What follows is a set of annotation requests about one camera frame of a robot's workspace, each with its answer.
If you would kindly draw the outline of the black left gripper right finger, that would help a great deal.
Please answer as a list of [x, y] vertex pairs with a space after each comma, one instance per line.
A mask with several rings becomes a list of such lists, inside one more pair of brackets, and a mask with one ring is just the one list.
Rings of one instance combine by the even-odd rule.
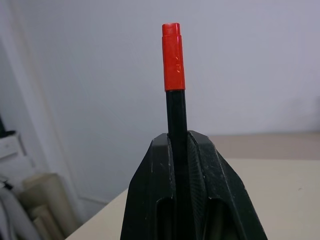
[[187, 161], [195, 239], [267, 238], [243, 181], [207, 136], [188, 132]]

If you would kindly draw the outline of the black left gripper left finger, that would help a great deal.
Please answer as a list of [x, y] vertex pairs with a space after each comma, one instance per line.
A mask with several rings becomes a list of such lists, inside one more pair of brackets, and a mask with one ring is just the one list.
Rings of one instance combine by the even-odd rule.
[[171, 142], [166, 133], [151, 141], [130, 181], [120, 238], [176, 238], [176, 181]]

